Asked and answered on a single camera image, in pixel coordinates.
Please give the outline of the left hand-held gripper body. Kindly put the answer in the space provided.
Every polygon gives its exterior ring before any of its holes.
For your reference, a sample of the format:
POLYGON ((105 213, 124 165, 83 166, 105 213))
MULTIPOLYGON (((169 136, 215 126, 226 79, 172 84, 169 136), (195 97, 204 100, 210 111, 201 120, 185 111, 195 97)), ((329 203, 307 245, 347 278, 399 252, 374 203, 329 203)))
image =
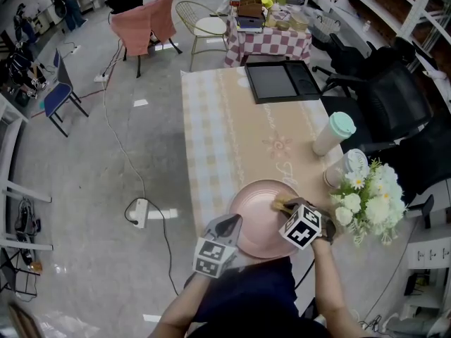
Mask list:
POLYGON ((194 249, 192 269, 211 278, 219 278, 237 256, 237 239, 227 241, 200 237, 194 249))

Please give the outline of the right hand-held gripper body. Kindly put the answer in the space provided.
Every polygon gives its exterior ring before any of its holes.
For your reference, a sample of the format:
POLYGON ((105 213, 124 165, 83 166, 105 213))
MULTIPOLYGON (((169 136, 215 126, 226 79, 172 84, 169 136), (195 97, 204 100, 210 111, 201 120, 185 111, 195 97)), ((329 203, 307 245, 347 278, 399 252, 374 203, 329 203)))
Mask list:
POLYGON ((301 204, 279 229, 279 233, 282 238, 303 250, 321 235, 321 229, 321 213, 301 204))

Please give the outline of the person's right hand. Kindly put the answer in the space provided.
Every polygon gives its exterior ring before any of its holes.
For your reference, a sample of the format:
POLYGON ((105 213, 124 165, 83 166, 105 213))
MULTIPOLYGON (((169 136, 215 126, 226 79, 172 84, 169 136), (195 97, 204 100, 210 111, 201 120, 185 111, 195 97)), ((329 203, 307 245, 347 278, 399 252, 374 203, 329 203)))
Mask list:
POLYGON ((332 245, 334 236, 337 232, 335 223, 326 211, 320 210, 319 213, 321 214, 321 233, 318 238, 325 240, 332 245))

